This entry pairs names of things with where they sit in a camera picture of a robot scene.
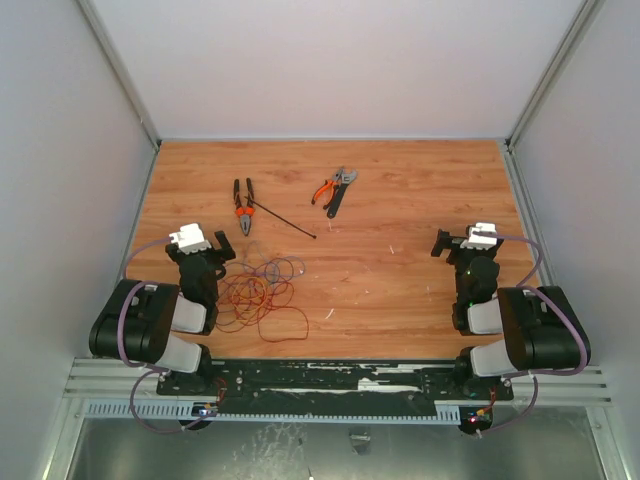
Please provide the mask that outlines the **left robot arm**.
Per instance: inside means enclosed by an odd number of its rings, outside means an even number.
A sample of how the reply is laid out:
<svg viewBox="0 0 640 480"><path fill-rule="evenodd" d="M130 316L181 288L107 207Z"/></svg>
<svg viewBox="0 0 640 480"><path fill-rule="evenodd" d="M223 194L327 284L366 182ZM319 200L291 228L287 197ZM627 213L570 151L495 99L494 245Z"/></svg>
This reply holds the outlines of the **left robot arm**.
<svg viewBox="0 0 640 480"><path fill-rule="evenodd" d="M180 373L191 393L208 392L215 371L204 361L206 347L180 338L180 333L210 334L218 317L218 282L236 253L222 231L218 246L197 223L180 227L159 241L179 270L179 282L162 283L123 277L114 288L89 333L90 352L119 359L130 367Z"/></svg>

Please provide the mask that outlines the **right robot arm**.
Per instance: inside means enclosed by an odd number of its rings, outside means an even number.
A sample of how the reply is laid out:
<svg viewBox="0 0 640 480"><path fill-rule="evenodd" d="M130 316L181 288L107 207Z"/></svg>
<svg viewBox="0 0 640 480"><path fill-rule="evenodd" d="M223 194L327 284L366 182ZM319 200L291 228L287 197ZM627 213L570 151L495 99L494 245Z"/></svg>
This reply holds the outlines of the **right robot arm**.
<svg viewBox="0 0 640 480"><path fill-rule="evenodd" d="M513 287L498 285L496 256L506 240L525 243L535 251L532 269ZM440 229L431 255L439 257L443 252L448 253L446 263L454 268L454 329L466 336L502 336L460 352L453 374L460 395L478 397L489 387L490 378L572 376L586 368L590 341L563 289L529 284L543 260L537 242L502 235L494 224L478 222L469 225L464 236Z"/></svg>

